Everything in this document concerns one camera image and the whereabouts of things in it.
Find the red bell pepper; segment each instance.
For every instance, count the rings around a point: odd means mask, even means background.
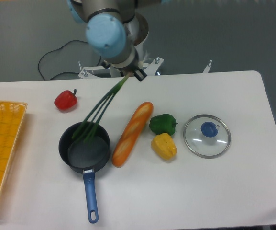
[[[54,101],[54,104],[61,111],[67,110],[76,105],[77,97],[75,96],[75,94],[76,89],[74,90],[74,93],[72,93],[70,90],[65,90],[58,95],[58,97]]]

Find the black cable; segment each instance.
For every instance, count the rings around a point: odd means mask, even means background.
[[[62,72],[62,73],[58,73],[57,75],[53,76],[52,78],[50,78],[49,80],[54,80],[54,78],[63,75],[63,74],[79,74],[78,72]]]
[[[40,73],[40,75],[41,75],[41,77],[42,77],[43,80],[45,80],[45,78],[44,78],[43,74],[42,74],[41,71],[40,71],[40,63],[41,63],[42,59],[43,59],[46,55],[48,55],[48,54],[50,54],[50,53],[52,53],[52,52],[59,51],[59,50],[63,49],[64,47],[66,47],[66,46],[67,46],[68,44],[70,44],[71,42],[81,42],[81,43],[84,43],[84,44],[88,44],[88,42],[84,42],[84,41],[80,41],[80,40],[71,40],[71,41],[65,43],[65,44],[64,44],[62,47],[60,47],[59,49],[55,49],[55,50],[52,50],[52,51],[50,51],[50,52],[44,54],[44,55],[40,58],[40,60],[39,60],[39,62],[38,62],[38,72]],[[101,56],[99,57],[99,61],[98,61],[98,63],[96,64],[96,66],[99,65],[100,61],[101,61]],[[58,77],[58,76],[60,76],[60,75],[62,75],[62,74],[79,74],[79,73],[78,73],[78,72],[77,72],[77,73],[76,73],[76,72],[62,72],[62,73],[58,73],[57,75],[53,76],[52,78],[50,78],[50,80],[53,80],[54,78],[56,78],[56,77]]]

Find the green onion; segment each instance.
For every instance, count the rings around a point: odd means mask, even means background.
[[[88,114],[88,116],[83,120],[83,122],[80,124],[80,126],[75,130],[73,133],[72,139],[75,140],[75,142],[79,142],[82,139],[84,141],[87,141],[94,137],[96,129],[99,125],[99,122],[101,118],[103,117],[107,107],[113,100],[114,96],[117,94],[117,92],[121,89],[123,84],[128,79],[128,76],[125,76],[121,81],[119,81],[111,90],[108,91],[108,93],[103,96],[102,99],[95,105],[95,107],[91,110],[91,112]],[[91,124],[87,124],[87,121],[91,118],[91,116],[94,115],[94,117],[91,119]]]

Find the lid rim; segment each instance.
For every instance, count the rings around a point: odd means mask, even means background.
[[[228,144],[226,145],[226,147],[218,154],[215,154],[215,155],[203,155],[203,154],[200,154],[198,152],[196,152],[195,150],[193,150],[190,145],[188,144],[187,142],[187,139],[186,139],[186,130],[187,130],[187,127],[188,125],[195,119],[197,118],[201,118],[201,117],[207,117],[207,118],[212,118],[218,122],[220,122],[223,127],[225,128],[226,132],[227,132],[227,136],[228,136]],[[228,129],[227,125],[221,120],[219,119],[218,117],[216,116],[213,116],[213,115],[209,115],[209,114],[200,114],[200,115],[197,115],[197,116],[194,116],[192,117],[191,119],[189,119],[186,124],[185,124],[185,127],[184,127],[184,131],[183,131],[183,138],[184,138],[184,141],[185,141],[185,144],[186,146],[189,148],[189,150],[191,150],[191,152],[193,152],[195,155],[199,156],[199,157],[202,157],[202,158],[205,158],[205,159],[213,159],[213,158],[217,158],[219,156],[221,156],[222,154],[224,154],[226,152],[226,150],[229,148],[230,146],[230,143],[231,143],[231,140],[232,140],[232,137],[231,137],[231,134],[230,134],[230,130]]]

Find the metal bracket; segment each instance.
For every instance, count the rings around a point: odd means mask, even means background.
[[[158,69],[164,62],[164,59],[156,57],[151,63],[144,63],[141,68],[147,76],[154,76],[157,74]],[[94,79],[101,78],[98,75],[108,75],[108,77],[120,77],[121,75],[115,74],[115,71],[108,68],[105,69],[103,66],[94,66],[94,67],[83,67],[81,72],[78,74],[78,77],[81,79]]]

